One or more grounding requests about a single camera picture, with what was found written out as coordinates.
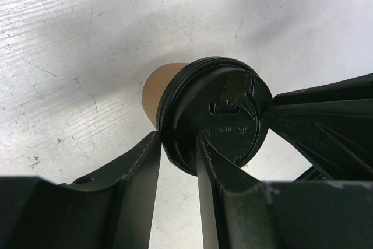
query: white surface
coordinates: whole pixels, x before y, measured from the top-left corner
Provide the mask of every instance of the white surface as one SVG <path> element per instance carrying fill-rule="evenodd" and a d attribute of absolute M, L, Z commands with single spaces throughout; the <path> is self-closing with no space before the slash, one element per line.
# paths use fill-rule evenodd
<path fill-rule="evenodd" d="M 162 64 L 236 58 L 275 95 L 373 72 L 372 34 L 373 0 L 0 0 L 0 173 L 71 182 L 126 152 Z M 202 248 L 196 178 L 162 157 L 150 248 Z M 307 167 L 269 134 L 246 170 Z"/>

